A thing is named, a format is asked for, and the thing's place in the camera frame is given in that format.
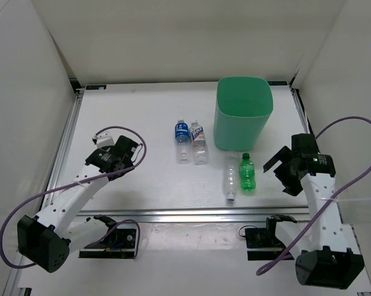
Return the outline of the green plastic bottle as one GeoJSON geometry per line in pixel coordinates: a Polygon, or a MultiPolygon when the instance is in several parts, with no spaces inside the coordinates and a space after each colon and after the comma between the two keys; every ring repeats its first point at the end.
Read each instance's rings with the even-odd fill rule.
{"type": "Polygon", "coordinates": [[[256,190],[255,166],[249,153],[242,154],[240,163],[240,188],[246,194],[252,194],[256,190]]]}

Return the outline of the clear plastic bottle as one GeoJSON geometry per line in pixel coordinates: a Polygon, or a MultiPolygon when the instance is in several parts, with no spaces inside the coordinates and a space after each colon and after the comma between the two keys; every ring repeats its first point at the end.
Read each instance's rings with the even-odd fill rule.
{"type": "Polygon", "coordinates": [[[238,156],[228,152],[225,157],[223,189],[228,202],[234,202],[238,191],[238,156]]]}

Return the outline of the blue label plastic bottle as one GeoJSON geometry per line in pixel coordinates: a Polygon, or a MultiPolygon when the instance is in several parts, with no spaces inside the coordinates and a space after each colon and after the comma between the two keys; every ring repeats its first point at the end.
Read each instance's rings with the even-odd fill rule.
{"type": "Polygon", "coordinates": [[[177,162],[180,164],[189,163],[191,161],[191,139],[188,125],[183,118],[178,119],[174,131],[177,162]]]}

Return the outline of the white label plastic bottle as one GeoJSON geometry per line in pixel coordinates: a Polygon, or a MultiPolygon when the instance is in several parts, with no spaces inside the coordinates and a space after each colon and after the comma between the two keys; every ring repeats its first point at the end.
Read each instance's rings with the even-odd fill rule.
{"type": "Polygon", "coordinates": [[[194,120],[191,122],[189,132],[191,136],[194,164],[204,165],[208,161],[208,149],[204,128],[198,123],[197,120],[194,120]]]}

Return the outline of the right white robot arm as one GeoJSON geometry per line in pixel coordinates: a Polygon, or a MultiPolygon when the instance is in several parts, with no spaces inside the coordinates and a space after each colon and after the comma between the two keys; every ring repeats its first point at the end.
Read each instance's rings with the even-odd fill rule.
{"type": "Polygon", "coordinates": [[[284,192],[304,193],[310,222],[302,227],[290,216],[267,220],[265,240],[274,247],[284,245],[282,253],[259,271],[263,274],[279,261],[295,260],[295,274],[303,286],[347,289],[364,269],[364,259],[352,251],[344,233],[335,193],[336,170],[329,155],[320,154],[312,134],[295,134],[291,147],[283,147],[264,166],[274,174],[284,192]]]}

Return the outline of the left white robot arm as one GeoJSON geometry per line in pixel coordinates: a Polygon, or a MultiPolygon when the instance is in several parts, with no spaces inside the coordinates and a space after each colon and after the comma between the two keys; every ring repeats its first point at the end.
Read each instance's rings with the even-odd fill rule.
{"type": "Polygon", "coordinates": [[[82,224],[71,225],[100,189],[128,172],[139,147],[125,136],[116,141],[108,138],[96,145],[76,175],[74,187],[60,190],[50,205],[34,217],[23,216],[17,223],[19,252],[49,273],[57,271],[77,250],[121,245],[115,230],[117,223],[108,216],[96,215],[82,224]]]}

